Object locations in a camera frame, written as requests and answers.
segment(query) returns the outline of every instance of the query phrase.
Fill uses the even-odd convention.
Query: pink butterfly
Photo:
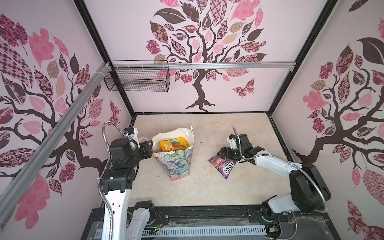
[[[232,90],[234,90],[235,92],[237,92],[239,94],[240,97],[242,97],[244,99],[244,96],[248,93],[253,93],[254,94],[254,90],[255,88],[253,87],[253,85],[255,84],[255,79],[251,79],[247,85],[245,86],[245,88],[234,88]]]

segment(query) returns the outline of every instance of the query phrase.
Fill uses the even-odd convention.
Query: black wire mesh basket
[[[112,62],[113,70],[104,78],[109,91],[122,88],[124,91],[168,92],[170,76],[167,60]]]

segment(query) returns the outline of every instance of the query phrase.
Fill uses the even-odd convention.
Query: cable
[[[292,215],[293,215],[293,219],[295,221],[295,231],[293,232],[293,234],[288,238],[270,238],[271,240],[290,240],[296,235],[296,233],[297,233],[297,221],[296,221],[295,214],[293,212],[292,212]]]
[[[240,137],[239,135],[237,134],[237,131],[234,127],[234,125],[232,124],[232,128],[233,128],[233,131],[235,132],[236,136],[237,136],[237,140],[239,141],[239,150],[240,150],[240,155],[241,157],[244,159],[244,160],[252,160],[252,159],[255,159],[257,157],[275,157],[275,158],[278,158],[278,159],[281,159],[283,161],[285,161],[286,163],[288,163],[290,166],[292,167],[295,167],[296,169],[298,169],[300,172],[302,172],[302,174],[311,182],[311,184],[313,185],[313,187],[316,189],[316,191],[320,194],[320,198],[321,198],[321,201],[323,202],[323,209],[321,210],[318,210],[318,209],[314,209],[314,211],[316,212],[320,212],[320,213],[326,213],[328,211],[328,207],[327,207],[327,204],[325,202],[325,198],[323,196],[323,193],[321,192],[320,188],[317,186],[317,184],[315,183],[315,181],[304,171],[302,170],[300,167],[296,166],[295,164],[293,164],[293,162],[290,162],[282,157],[279,157],[279,156],[276,156],[276,155],[272,155],[272,154],[259,154],[259,155],[255,155],[253,157],[244,157],[243,156],[243,153],[242,153],[242,150],[241,150],[241,142],[240,142]]]
[[[104,169],[102,171],[102,173],[100,174],[100,176],[97,178],[98,179],[98,184],[97,184],[97,189],[99,191],[99,194],[102,198],[102,200],[104,201],[104,204],[105,206],[107,207],[108,209],[108,216],[109,216],[109,237],[108,239],[109,240],[112,240],[112,235],[113,235],[113,213],[112,213],[112,208],[111,208],[111,205],[109,204],[107,198],[105,197],[104,193],[102,192],[101,190],[101,180],[103,179],[103,176],[105,174],[105,171],[107,169],[107,166],[109,164],[109,162],[111,161],[111,152],[109,151],[109,144],[108,144],[108,141],[107,141],[107,137],[105,136],[105,126],[107,125],[107,123],[110,123],[112,125],[114,125],[117,130],[119,130],[119,132],[121,133],[121,135],[123,135],[124,137],[128,137],[130,138],[131,140],[133,140],[131,137],[125,135],[121,130],[120,128],[116,125],[116,123],[112,122],[112,121],[105,121],[104,124],[103,124],[103,128],[101,130],[102,134],[103,134],[103,139],[104,139],[104,142],[105,142],[105,145],[107,146],[107,151],[108,151],[108,160],[107,160],[107,163],[105,164],[104,166]]]

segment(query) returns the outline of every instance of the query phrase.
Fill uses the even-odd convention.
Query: gift bag
[[[152,151],[156,160],[163,166],[164,171],[170,176],[172,181],[189,176],[189,167],[192,160],[192,150],[195,137],[192,129],[195,123],[192,124],[191,130],[188,128],[178,128],[171,132],[159,133],[152,138]],[[172,152],[162,152],[159,145],[160,141],[183,137],[189,147],[185,150]]]

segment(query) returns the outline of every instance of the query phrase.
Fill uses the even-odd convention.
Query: pink wallpaper
[[[382,1],[343,1],[274,118],[295,160],[316,165],[341,239],[384,239]]]
[[[294,61],[324,3],[97,0],[87,6],[113,60],[172,64]],[[127,94],[137,112],[266,111],[287,71],[172,70],[168,93]]]
[[[0,192],[102,64],[72,1],[5,5],[0,16]],[[102,81],[1,226],[1,238],[80,238],[91,209],[101,201],[96,178],[108,156],[101,136],[106,120],[126,127],[130,117],[118,93]],[[110,128],[107,137],[117,133]]]

